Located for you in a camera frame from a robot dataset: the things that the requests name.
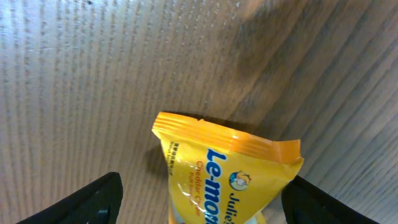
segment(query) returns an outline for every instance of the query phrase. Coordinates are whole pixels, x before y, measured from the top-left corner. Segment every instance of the dark wood plank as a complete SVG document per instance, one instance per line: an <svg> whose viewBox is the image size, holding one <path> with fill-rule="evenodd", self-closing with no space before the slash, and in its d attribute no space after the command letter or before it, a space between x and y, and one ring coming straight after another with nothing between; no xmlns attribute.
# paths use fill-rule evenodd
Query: dark wood plank
<svg viewBox="0 0 398 224"><path fill-rule="evenodd" d="M394 0L0 1L0 222L117 171L119 223L165 223L174 111L300 138L301 176L394 223L397 28Z"/></svg>

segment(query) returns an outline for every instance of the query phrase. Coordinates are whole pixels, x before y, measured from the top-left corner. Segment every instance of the wooden surface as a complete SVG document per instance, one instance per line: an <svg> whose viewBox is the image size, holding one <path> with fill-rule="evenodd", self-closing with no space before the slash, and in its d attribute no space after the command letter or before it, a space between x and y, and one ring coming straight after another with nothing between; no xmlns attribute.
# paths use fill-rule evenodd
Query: wooden surface
<svg viewBox="0 0 398 224"><path fill-rule="evenodd" d="M397 4L0 1L0 223L108 171L123 180L119 223L165 223L159 111L299 138L301 176L395 223ZM264 214L284 222L278 200Z"/></svg>

